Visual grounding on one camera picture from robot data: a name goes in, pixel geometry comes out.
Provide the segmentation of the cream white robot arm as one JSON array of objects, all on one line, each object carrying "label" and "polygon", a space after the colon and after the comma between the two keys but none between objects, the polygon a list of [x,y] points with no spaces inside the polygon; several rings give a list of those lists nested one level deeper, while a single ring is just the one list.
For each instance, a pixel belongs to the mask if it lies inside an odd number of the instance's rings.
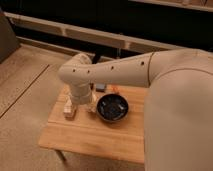
[{"label": "cream white robot arm", "polygon": [[74,104],[91,83],[146,87],[146,171],[213,171],[213,53],[178,49],[93,64],[83,54],[59,69]]}]

